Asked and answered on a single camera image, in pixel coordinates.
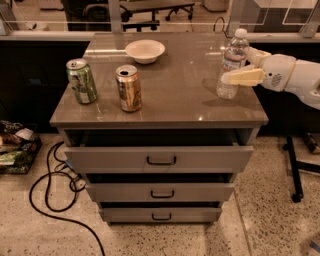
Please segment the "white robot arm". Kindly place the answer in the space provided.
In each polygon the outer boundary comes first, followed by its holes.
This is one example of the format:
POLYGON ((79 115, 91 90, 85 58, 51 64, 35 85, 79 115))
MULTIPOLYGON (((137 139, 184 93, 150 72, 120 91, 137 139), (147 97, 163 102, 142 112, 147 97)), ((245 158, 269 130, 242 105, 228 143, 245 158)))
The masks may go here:
POLYGON ((289 92, 312 108, 320 109, 320 64, 283 54, 249 48, 249 65, 224 73, 227 85, 254 87, 258 84, 276 92, 289 92))

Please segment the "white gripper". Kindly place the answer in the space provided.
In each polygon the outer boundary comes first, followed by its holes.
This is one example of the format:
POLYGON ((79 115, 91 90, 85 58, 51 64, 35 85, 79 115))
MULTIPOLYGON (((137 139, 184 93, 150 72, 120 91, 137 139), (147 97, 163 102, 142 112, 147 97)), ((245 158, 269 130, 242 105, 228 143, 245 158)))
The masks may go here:
POLYGON ((269 52, 253 47, 248 50, 247 61, 251 65, 224 73, 221 77, 221 82, 227 85, 247 87, 254 87, 262 83, 264 88, 280 92, 285 89, 296 65, 296 59, 292 56, 282 54, 270 56, 269 52), (262 69, 256 68, 261 63, 262 69))

